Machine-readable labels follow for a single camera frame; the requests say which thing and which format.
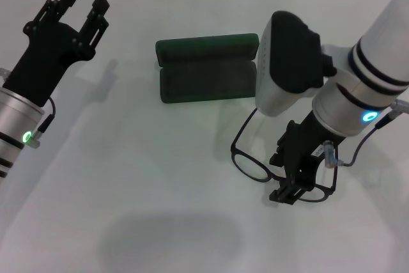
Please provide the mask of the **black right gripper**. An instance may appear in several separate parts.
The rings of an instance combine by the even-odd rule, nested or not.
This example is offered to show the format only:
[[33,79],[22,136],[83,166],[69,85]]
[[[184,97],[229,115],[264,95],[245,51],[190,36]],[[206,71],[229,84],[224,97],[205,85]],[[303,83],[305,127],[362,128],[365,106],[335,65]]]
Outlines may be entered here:
[[301,124],[294,120],[288,122],[285,133],[277,142],[277,149],[271,156],[269,164],[283,167],[286,176],[282,177],[270,171],[271,179],[278,181],[279,188],[269,195],[269,200],[293,205],[296,201],[315,203],[315,199],[304,199],[302,196],[311,192],[316,186],[316,172],[323,160],[323,154],[313,156],[313,152],[325,141],[332,141],[335,146],[344,141],[327,130],[310,112]]

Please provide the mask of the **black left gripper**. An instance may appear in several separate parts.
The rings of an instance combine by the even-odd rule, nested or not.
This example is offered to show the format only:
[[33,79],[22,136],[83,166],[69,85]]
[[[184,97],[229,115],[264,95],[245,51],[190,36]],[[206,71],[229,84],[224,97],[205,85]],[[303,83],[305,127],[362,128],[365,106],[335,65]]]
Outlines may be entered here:
[[59,20],[76,0],[46,0],[24,30],[30,30],[29,46],[3,87],[43,107],[68,67],[78,61],[89,61],[108,28],[104,15],[107,0],[94,0],[81,30]]

